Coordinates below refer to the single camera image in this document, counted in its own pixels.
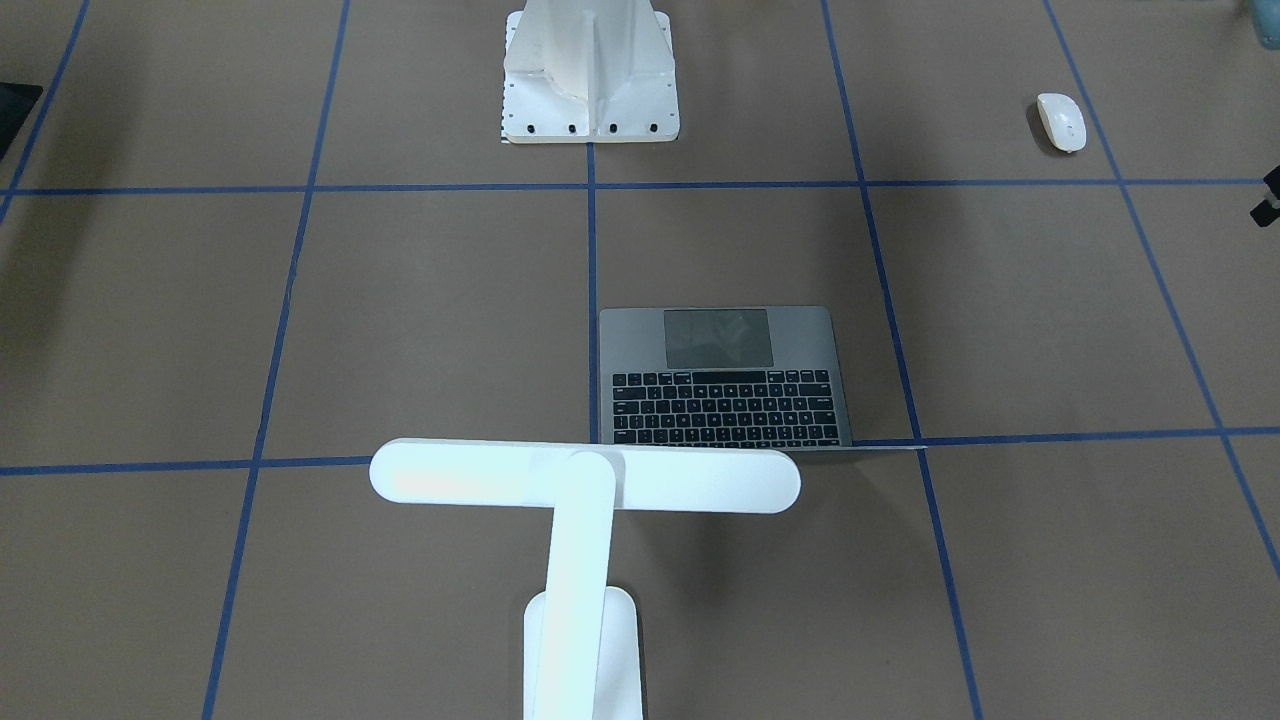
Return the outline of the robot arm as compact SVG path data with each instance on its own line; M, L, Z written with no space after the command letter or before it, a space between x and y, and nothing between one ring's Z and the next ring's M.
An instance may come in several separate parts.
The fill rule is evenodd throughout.
M1270 51L1279 50L1279 1L1247 1L1254 35L1260 45ZM1266 187L1263 200L1251 210L1258 227L1268 227L1279 219L1279 165L1262 179Z

